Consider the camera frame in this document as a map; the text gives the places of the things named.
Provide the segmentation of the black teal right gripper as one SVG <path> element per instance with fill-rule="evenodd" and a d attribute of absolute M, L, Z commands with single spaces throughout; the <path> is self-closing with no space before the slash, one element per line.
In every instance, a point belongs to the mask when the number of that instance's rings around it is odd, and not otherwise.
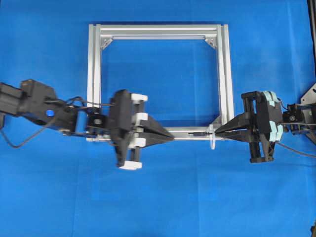
<path fill-rule="evenodd" d="M 276 142 L 283 134 L 281 102 L 272 91 L 253 91 L 241 95 L 244 111 L 250 114 L 250 162 L 273 161 Z M 220 138 L 249 141 L 249 132 L 231 132 L 248 127 L 248 114 L 240 114 L 215 130 Z"/>

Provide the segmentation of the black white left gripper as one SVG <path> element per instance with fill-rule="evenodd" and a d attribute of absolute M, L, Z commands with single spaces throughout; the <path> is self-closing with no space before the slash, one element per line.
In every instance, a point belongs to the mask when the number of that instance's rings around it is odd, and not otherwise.
<path fill-rule="evenodd" d="M 116 153 L 117 167 L 120 169 L 137 170 L 142 168 L 142 163 L 139 161 L 139 147 L 133 146 L 131 148 L 130 160 L 127 160 L 126 157 L 130 149 L 129 144 L 134 139 L 135 122 L 133 116 L 145 111 L 147 99 L 145 95 L 133 94 L 127 90 L 117 91 L 111 99 L 108 129 Z M 173 135 L 151 116 L 148 116 L 144 122 L 144 129 L 158 135 L 143 135 L 142 138 L 145 139 L 143 148 L 174 140 Z"/>

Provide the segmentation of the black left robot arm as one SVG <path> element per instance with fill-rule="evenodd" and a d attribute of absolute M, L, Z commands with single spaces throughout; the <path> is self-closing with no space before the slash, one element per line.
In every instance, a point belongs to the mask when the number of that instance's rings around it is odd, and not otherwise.
<path fill-rule="evenodd" d="M 171 142 L 174 136 L 145 112 L 147 96 L 117 91 L 102 113 L 102 104 L 81 97 L 67 101 L 57 98 L 52 87 L 29 79 L 20 87 L 1 83 L 0 125 L 4 117 L 23 117 L 43 129 L 60 131 L 66 136 L 98 138 L 108 136 L 115 150 L 117 167 L 125 170 L 142 168 L 142 148 Z"/>

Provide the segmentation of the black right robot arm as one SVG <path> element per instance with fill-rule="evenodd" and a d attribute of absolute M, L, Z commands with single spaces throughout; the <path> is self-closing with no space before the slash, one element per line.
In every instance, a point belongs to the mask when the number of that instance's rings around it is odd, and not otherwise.
<path fill-rule="evenodd" d="M 275 145 L 286 132 L 293 135 L 307 135 L 316 140 L 316 105 L 289 104 L 272 91 L 253 91 L 241 95 L 244 113 L 237 115 L 213 133 L 249 144 L 250 162 L 273 161 Z"/>

